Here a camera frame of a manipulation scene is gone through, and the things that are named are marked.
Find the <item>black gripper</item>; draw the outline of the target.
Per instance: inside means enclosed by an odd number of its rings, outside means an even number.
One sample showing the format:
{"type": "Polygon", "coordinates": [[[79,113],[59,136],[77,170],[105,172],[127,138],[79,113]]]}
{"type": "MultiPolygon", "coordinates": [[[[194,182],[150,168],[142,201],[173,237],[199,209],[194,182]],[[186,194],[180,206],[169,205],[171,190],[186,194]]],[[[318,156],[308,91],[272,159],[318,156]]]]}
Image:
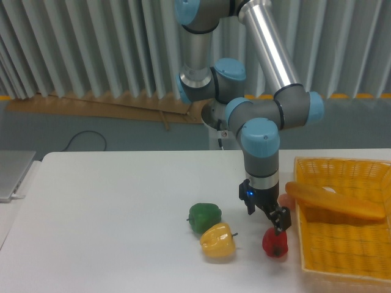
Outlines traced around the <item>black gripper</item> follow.
{"type": "Polygon", "coordinates": [[[249,183],[249,179],[245,179],[239,185],[239,199],[247,206],[247,213],[253,214],[257,207],[271,221],[275,235],[286,231],[291,226],[291,215],[288,208],[277,204],[279,183],[269,189],[256,189],[249,183]]]}

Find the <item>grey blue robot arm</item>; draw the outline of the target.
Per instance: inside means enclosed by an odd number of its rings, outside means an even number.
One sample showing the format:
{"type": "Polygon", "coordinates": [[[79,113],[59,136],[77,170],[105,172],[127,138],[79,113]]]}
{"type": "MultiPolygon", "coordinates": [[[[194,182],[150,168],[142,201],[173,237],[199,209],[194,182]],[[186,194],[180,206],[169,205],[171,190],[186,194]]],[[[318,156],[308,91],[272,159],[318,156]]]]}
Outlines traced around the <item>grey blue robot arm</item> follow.
{"type": "Polygon", "coordinates": [[[243,152],[246,179],[239,185],[240,200],[249,214],[261,209],[280,234],[291,226],[291,216],[277,202],[279,132],[321,120],[323,100],[300,83],[270,1],[176,1],[174,8],[185,32],[184,64],[176,77],[180,98],[185,103],[210,100],[213,128],[229,130],[243,152]],[[230,17],[237,17],[250,36],[271,100],[244,97],[246,70],[240,61],[210,62],[212,33],[230,17]]]}

